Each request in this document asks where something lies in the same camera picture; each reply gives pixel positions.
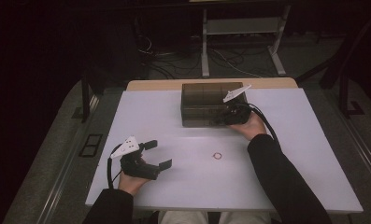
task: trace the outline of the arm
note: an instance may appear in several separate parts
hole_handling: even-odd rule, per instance
[[[133,195],[120,189],[103,189],[83,223],[128,224],[132,216]]]
[[[284,224],[331,223],[319,199],[266,134],[264,123],[256,114],[251,113],[247,123],[230,127],[250,140],[248,152],[255,173]]]
[[[121,172],[119,189],[103,189],[83,223],[132,223],[134,196],[148,181],[148,179],[132,177]]]

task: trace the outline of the white metal stand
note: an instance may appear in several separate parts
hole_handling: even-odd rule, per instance
[[[281,17],[255,18],[255,19],[232,19],[232,20],[207,20],[207,10],[203,13],[203,51],[202,51],[202,72],[203,77],[209,77],[207,57],[207,35],[229,35],[229,34],[261,34],[276,32],[276,39],[273,46],[268,50],[273,64],[280,77],[285,76],[285,70],[278,57],[278,46],[282,38],[285,24],[290,13],[291,6],[284,8]]]

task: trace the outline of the hand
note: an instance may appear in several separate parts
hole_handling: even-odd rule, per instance
[[[141,189],[141,187],[145,183],[150,181],[149,179],[126,175],[124,171],[121,171],[120,177],[121,178],[119,180],[118,189],[126,191],[127,193],[133,196],[135,196],[138,193],[139,189]]]
[[[249,141],[260,133],[266,133],[264,122],[254,112],[250,113],[250,118],[245,124],[234,124],[229,127],[243,134]]]

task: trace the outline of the person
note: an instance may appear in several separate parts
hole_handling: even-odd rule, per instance
[[[264,123],[258,115],[252,112],[245,124],[229,127],[250,141],[247,150],[255,173],[268,199],[277,210],[282,224],[332,223],[304,178],[282,153],[280,146],[266,133]],[[148,181],[121,172],[118,189],[104,189],[83,223],[132,223],[133,198]],[[248,220],[247,223],[271,221],[267,220],[263,213],[221,213],[220,224],[246,223],[245,219]],[[161,212],[159,221],[208,223],[206,212]]]

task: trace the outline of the wooden table edge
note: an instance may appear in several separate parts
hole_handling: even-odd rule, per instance
[[[169,79],[134,80],[127,85],[127,91],[180,91],[183,83],[242,82],[251,84],[254,89],[293,89],[298,88],[291,77],[266,78],[206,78],[206,79]]]

